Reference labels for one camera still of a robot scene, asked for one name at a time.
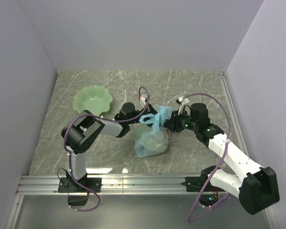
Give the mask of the light blue plastic bag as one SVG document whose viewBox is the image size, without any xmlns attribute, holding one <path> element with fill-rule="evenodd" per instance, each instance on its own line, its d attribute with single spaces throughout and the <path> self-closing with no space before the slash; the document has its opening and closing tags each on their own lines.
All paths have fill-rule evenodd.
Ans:
<svg viewBox="0 0 286 229">
<path fill-rule="evenodd" d="M 174 109 L 158 104 L 154 108 L 156 114 L 143 115 L 134 129 L 134 150 L 139 158 L 161 154 L 168 148 L 171 131 L 164 123 L 171 118 Z"/>
</svg>

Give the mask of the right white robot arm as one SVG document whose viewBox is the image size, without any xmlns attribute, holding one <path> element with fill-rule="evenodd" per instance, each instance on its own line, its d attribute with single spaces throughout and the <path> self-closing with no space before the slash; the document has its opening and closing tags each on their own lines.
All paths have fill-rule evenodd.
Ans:
<svg viewBox="0 0 286 229">
<path fill-rule="evenodd" d="M 220 127 L 212 124 L 205 104 L 191 105 L 189 113 L 184 109 L 173 111 L 164 127 L 173 133 L 193 131 L 198 141 L 221 157 L 235 173 L 228 174 L 218 166 L 208 167 L 201 171 L 200 177 L 186 177 L 183 185 L 187 191 L 224 190 L 237 197 L 251 215 L 280 201 L 275 171 L 250 159 Z"/>
</svg>

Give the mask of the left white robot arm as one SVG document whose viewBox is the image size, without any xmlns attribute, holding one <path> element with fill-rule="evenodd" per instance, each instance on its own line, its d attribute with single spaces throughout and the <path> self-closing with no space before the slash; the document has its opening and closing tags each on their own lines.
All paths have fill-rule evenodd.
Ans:
<svg viewBox="0 0 286 229">
<path fill-rule="evenodd" d="M 66 171 L 68 182 L 63 182 L 62 185 L 71 188 L 74 192 L 81 192 L 88 187 L 86 151 L 96 138 L 99 135 L 121 138 L 130 131 L 131 124 L 138 123 L 141 116 L 148 114 L 157 114 L 151 104 L 142 110 L 137 110 L 133 103 L 124 103 L 113 120 L 97 117 L 88 110 L 81 112 L 79 119 L 64 127 L 61 132 L 69 162 Z"/>
</svg>

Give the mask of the light green wavy plate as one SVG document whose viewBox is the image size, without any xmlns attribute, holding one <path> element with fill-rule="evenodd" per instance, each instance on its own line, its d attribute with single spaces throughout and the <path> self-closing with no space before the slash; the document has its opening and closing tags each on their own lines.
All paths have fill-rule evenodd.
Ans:
<svg viewBox="0 0 286 229">
<path fill-rule="evenodd" d="M 81 89 L 73 98 L 73 109 L 79 114 L 88 110 L 99 116 L 110 109 L 113 97 L 109 90 L 99 85 L 91 85 Z"/>
</svg>

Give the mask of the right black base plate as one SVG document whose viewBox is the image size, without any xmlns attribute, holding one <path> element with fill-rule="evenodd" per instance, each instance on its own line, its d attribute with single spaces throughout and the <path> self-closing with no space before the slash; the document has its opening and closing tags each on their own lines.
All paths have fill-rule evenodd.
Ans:
<svg viewBox="0 0 286 229">
<path fill-rule="evenodd" d="M 200 192 L 201 188 L 203 187 L 204 183 L 206 181 L 206 178 L 203 176 L 190 176 L 190 177 L 185 177 L 185 181 L 181 183 L 182 186 L 186 187 L 187 192 Z M 213 192 L 213 191 L 220 191 L 223 192 L 224 190 L 212 186 L 211 183 L 209 182 L 204 189 L 204 192 Z"/>
</svg>

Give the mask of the aluminium rail frame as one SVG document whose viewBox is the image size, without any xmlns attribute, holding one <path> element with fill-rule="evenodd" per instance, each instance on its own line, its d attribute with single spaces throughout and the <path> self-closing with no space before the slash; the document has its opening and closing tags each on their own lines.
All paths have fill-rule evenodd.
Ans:
<svg viewBox="0 0 286 229">
<path fill-rule="evenodd" d="M 101 135 L 87 152 L 90 177 L 99 177 L 99 195 L 89 196 L 84 212 L 69 208 L 69 194 L 59 193 L 59 177 L 68 167 L 62 129 L 77 112 L 72 101 L 77 92 L 90 85 L 107 88 L 113 97 L 113 118 L 125 102 L 140 109 L 138 90 L 144 86 L 153 104 L 178 108 L 176 99 L 194 94 L 192 103 L 205 103 L 211 121 L 227 130 L 225 114 L 217 102 L 231 111 L 223 72 L 182 70 L 60 71 L 56 80 L 40 138 L 27 176 L 20 180 L 8 228 L 15 229 L 274 229 L 271 208 L 248 214 L 235 197 L 204 214 L 197 206 L 188 223 L 197 193 L 187 192 L 186 177 L 198 177 L 201 170 L 215 165 L 219 157 L 193 132 L 171 136 L 168 150 L 158 156 L 138 158 L 133 135 Z"/>
</svg>

